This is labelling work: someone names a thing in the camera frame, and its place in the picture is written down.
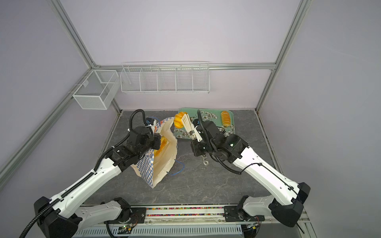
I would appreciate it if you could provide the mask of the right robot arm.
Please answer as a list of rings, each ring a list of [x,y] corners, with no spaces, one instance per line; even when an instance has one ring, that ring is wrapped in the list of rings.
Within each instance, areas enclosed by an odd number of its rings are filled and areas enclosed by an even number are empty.
[[[311,188],[297,183],[263,160],[249,144],[236,134],[225,136],[212,121],[204,121],[200,111],[192,122],[190,134],[193,154],[209,155],[223,168],[236,175],[249,174],[266,188],[270,195],[251,197],[245,195],[237,206],[224,208],[227,222],[262,222],[271,216],[287,227],[295,227],[304,210]]]

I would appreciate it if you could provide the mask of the blue checkered paper bag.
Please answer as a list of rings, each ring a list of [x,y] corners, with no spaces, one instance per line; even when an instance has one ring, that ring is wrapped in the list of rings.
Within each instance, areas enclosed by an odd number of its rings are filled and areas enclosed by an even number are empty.
[[[132,165],[136,175],[151,188],[155,188],[163,180],[176,161],[178,141],[171,131],[174,119],[166,118],[156,124],[154,132],[161,136],[160,148],[149,150],[136,165]]]

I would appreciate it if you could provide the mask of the orange round fake bread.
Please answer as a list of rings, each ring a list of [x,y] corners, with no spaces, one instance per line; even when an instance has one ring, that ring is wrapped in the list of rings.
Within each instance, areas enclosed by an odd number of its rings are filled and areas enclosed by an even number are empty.
[[[187,112],[178,112],[175,115],[175,118],[174,118],[174,126],[175,126],[175,128],[182,129],[184,127],[183,122],[182,122],[182,118],[183,118],[183,116],[185,114],[187,114]]]

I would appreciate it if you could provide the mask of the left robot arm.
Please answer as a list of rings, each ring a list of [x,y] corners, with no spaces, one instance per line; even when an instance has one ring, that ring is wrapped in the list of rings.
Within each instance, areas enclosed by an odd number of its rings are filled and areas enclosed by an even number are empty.
[[[122,198],[81,211],[81,205],[99,188],[131,165],[136,165],[151,150],[160,148],[161,136],[154,132],[156,121],[142,109],[129,119],[128,134],[107,149],[86,175],[51,198],[41,197],[34,204],[35,217],[21,232],[24,238],[37,224],[47,238],[71,238],[82,228],[101,222],[129,220],[131,207]]]

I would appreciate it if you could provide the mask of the ridged yellow fake bread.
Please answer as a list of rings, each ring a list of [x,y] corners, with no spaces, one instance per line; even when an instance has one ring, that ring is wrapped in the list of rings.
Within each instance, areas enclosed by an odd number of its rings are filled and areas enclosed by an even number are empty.
[[[231,126],[231,117],[229,112],[222,111],[221,112],[221,123],[224,127],[230,127]]]

